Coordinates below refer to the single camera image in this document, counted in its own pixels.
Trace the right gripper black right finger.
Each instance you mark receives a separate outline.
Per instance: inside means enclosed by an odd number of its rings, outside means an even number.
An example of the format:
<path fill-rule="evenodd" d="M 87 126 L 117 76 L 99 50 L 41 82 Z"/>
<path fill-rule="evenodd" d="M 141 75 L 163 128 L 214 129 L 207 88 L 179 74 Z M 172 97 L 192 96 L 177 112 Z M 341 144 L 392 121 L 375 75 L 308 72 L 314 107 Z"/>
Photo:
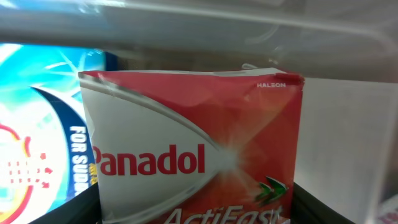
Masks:
<path fill-rule="evenodd" d="M 354 224 L 294 183 L 292 224 Z"/>

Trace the red Panadol box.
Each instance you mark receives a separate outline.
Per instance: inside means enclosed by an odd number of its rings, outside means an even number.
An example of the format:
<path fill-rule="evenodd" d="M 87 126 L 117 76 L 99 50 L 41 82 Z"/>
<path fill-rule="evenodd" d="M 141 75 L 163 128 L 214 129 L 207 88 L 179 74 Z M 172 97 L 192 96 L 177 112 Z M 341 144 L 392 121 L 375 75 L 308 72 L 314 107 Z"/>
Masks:
<path fill-rule="evenodd" d="M 104 223 L 289 223 L 304 79 L 82 72 Z"/>

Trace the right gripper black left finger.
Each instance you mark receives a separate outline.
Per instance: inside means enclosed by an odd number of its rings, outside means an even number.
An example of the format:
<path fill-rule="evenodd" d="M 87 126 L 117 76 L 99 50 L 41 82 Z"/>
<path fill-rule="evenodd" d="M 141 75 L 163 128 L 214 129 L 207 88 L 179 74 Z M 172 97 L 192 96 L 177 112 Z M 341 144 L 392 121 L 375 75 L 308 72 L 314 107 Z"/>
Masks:
<path fill-rule="evenodd" d="M 98 184 L 94 184 L 67 203 L 31 221 L 29 224 L 102 223 Z"/>

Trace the blue fever patch box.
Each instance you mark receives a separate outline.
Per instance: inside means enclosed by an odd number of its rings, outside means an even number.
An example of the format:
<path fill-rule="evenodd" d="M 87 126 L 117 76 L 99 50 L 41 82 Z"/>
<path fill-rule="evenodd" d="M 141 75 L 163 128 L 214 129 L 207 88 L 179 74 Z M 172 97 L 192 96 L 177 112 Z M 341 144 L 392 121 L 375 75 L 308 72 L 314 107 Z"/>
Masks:
<path fill-rule="evenodd" d="M 29 223 L 95 185 L 78 74 L 98 49 L 1 45 L 1 222 Z"/>

